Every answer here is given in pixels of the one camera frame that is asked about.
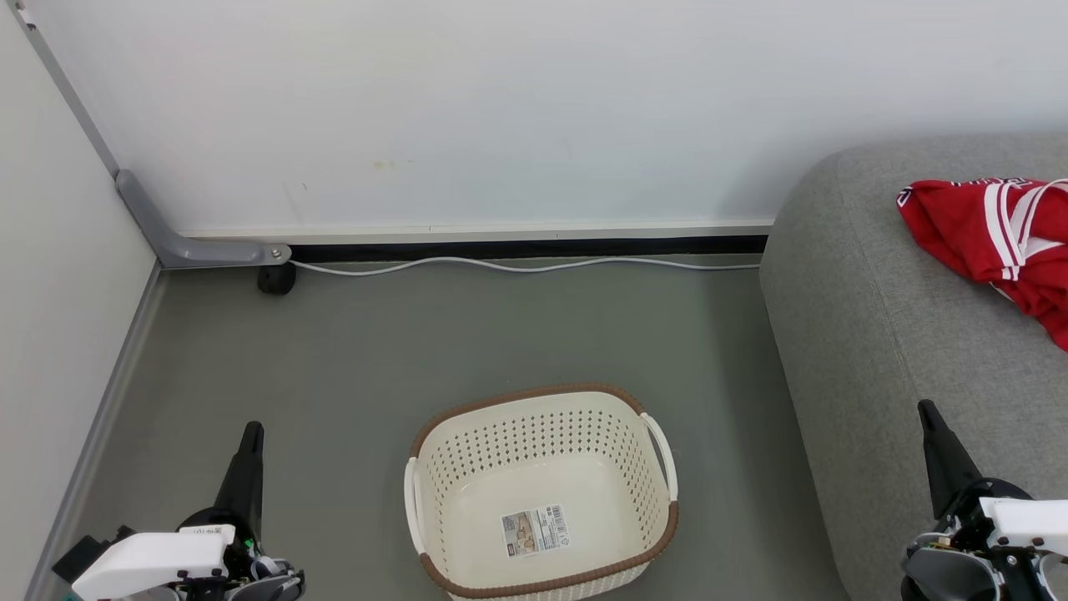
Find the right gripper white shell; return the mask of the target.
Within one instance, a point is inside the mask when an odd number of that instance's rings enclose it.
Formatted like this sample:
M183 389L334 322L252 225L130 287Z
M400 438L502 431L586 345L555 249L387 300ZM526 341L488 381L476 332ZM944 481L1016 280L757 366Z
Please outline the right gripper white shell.
M941 544L973 554L1012 548L1067 556L1065 499L1036 501L1011 483L983 478L934 401L918 401L918 420Z

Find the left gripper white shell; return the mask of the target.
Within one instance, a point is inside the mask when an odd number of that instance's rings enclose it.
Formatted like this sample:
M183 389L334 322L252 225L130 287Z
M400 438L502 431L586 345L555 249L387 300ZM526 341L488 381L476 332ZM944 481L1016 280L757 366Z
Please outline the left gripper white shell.
M263 469L264 427L251 420L213 509L199 510L173 532L124 529L111 543L80 541L72 548L73 594L111 600L179 585L225 588L250 578L260 555Z

